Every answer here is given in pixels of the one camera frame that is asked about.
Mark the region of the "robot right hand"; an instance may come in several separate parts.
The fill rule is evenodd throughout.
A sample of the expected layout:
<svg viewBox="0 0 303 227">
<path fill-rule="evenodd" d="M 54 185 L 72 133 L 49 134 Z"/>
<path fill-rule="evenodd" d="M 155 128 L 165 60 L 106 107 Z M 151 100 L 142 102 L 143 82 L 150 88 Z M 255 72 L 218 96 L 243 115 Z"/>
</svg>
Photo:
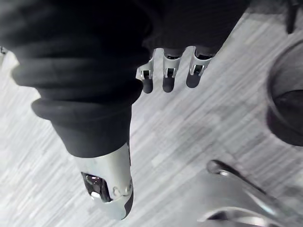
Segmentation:
<svg viewBox="0 0 303 227">
<path fill-rule="evenodd" d="M 88 194 L 123 220 L 134 198 L 132 105 L 153 90 L 161 48 L 169 93 L 193 46 L 194 88 L 249 7 L 248 0 L 3 0 L 0 44 L 19 62 L 14 81 L 36 89 L 34 113 L 49 120 L 75 158 Z"/>
</svg>

